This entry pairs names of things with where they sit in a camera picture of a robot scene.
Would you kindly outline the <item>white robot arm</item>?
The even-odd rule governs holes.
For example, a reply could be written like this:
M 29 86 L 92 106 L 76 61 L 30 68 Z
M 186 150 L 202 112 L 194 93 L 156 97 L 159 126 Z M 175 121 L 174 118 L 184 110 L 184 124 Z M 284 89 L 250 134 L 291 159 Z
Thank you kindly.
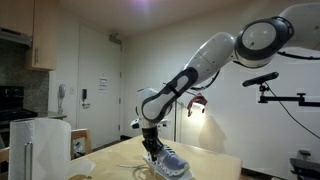
M 136 113 L 146 124 L 142 128 L 143 145 L 149 159 L 157 161 L 174 156 L 158 139 L 157 124 L 185 91 L 209 79 L 231 61 L 255 69 L 267 65 L 286 47 L 315 50 L 319 47 L 319 27 L 319 2 L 292 5 L 278 16 L 247 24 L 236 36 L 216 33 L 161 90 L 138 90 Z

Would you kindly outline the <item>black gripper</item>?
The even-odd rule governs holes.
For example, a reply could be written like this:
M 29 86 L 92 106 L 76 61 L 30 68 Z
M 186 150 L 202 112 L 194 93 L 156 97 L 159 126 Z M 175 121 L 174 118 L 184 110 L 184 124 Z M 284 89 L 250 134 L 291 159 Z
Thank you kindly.
M 163 144 L 158 138 L 158 129 L 157 127 L 143 128 L 142 134 L 144 137 L 142 144 L 146 150 L 150 152 L 151 162 L 156 162 L 158 160 L 158 152 L 163 147 Z

